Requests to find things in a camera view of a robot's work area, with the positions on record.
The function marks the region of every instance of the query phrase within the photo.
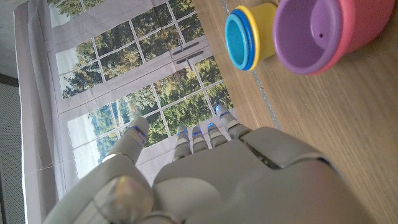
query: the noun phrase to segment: green foliage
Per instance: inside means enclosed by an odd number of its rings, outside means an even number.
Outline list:
[[[128,21],[103,32],[94,38],[98,55],[104,55],[112,50],[116,50],[134,40]]]
[[[164,28],[161,30],[162,39],[166,44],[167,50],[173,50],[174,48],[178,47],[178,40],[180,38],[180,34],[178,34],[177,28],[175,25],[172,25],[168,28]]]
[[[159,28],[159,23],[157,21],[155,10],[149,9],[148,11],[142,13],[131,19],[132,26],[136,31],[137,37],[143,37],[146,34]]]
[[[59,4],[61,0],[47,0],[49,6],[56,6]],[[86,11],[91,9],[92,7],[102,3],[104,0],[83,0]],[[59,10],[60,15],[66,16],[77,16],[83,12],[83,6],[80,3],[80,0],[64,0],[64,2],[60,3],[56,6]]]
[[[76,54],[78,63],[73,68],[78,68],[96,58],[93,42],[91,39],[77,45]]]
[[[49,6],[56,5],[59,0],[47,0]],[[64,0],[57,6],[59,14],[66,16],[77,16],[83,12],[83,6],[80,4],[80,0]]]
[[[139,44],[146,61],[156,58],[168,51],[161,31],[140,40]]]
[[[196,14],[179,22],[178,25],[181,28],[181,33],[184,36],[186,42],[205,35],[205,31],[203,31],[198,15]]]
[[[218,66],[214,56],[208,57],[196,63],[199,76],[204,86],[208,86],[212,83],[223,79],[221,73],[218,70]]]
[[[92,7],[102,3],[105,0],[83,0],[83,3],[85,4],[86,11],[91,9]]]
[[[96,137],[114,129],[111,108],[109,105],[105,105],[88,113],[88,118],[94,127],[94,134]]]
[[[99,152],[98,163],[102,163],[102,160],[108,155],[113,146],[118,141],[118,135],[116,133],[111,133],[108,136],[105,136],[96,141],[97,150]]]
[[[149,147],[167,138],[166,128],[164,127],[160,113],[148,116],[147,120],[150,126],[145,147]]]
[[[180,124],[193,127],[211,118],[211,111],[203,93],[196,94],[186,100],[163,110],[171,135],[177,133]]]
[[[234,107],[232,105],[231,98],[228,95],[224,83],[213,86],[206,92],[209,96],[210,103],[213,108],[216,108],[218,104],[224,105],[227,109],[231,109],[232,107]]]
[[[137,44],[134,43],[118,52],[102,58],[101,64],[105,79],[108,81],[142,65],[142,60],[138,52]]]
[[[159,6],[154,7],[157,21],[161,27],[170,24],[173,19],[172,15],[169,12],[169,8],[167,7],[166,3],[163,3]]]
[[[154,83],[160,105],[165,106],[200,88],[195,72],[189,68],[179,70]]]
[[[91,63],[80,70],[62,75],[60,79],[63,79],[61,83],[67,83],[61,86],[62,98],[64,99],[82,93],[102,83],[98,62]]]
[[[195,11],[191,0],[170,0],[169,3],[177,20]]]
[[[157,110],[152,88],[146,86],[112,102],[113,113],[118,126],[124,125],[139,116]]]

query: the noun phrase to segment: pink cup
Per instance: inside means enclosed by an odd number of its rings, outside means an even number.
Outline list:
[[[292,72],[316,75],[377,37],[395,0],[283,0],[274,20],[274,45]]]

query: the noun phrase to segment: white curtain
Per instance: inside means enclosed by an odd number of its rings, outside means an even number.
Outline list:
[[[27,222],[43,222],[134,117],[151,124],[136,164],[151,184],[180,122],[208,139],[215,105],[232,108],[190,0],[31,0],[14,15]]]

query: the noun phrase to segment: wood grain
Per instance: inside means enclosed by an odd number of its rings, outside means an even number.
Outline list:
[[[226,1],[256,6],[260,0]],[[225,12],[220,1],[194,0],[213,51],[224,50]],[[225,80],[244,122],[268,119],[262,98],[243,98],[258,92],[249,72],[235,72],[228,55],[217,52]],[[333,68],[315,77],[295,75],[273,56],[256,67],[282,130],[324,152],[379,223],[398,223],[398,8],[385,31],[367,46],[344,56]]]
[[[194,3],[218,68],[221,74],[227,74],[223,75],[224,83],[239,121],[252,129],[272,126],[273,121],[252,75],[236,69],[229,59],[224,41],[224,22],[220,22],[225,21],[227,17],[222,5],[219,1]]]

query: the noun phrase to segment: teal cup rim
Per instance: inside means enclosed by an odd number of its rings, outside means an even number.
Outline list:
[[[243,70],[249,60],[249,42],[245,27],[237,15],[227,17],[224,32],[229,57],[237,69]]]

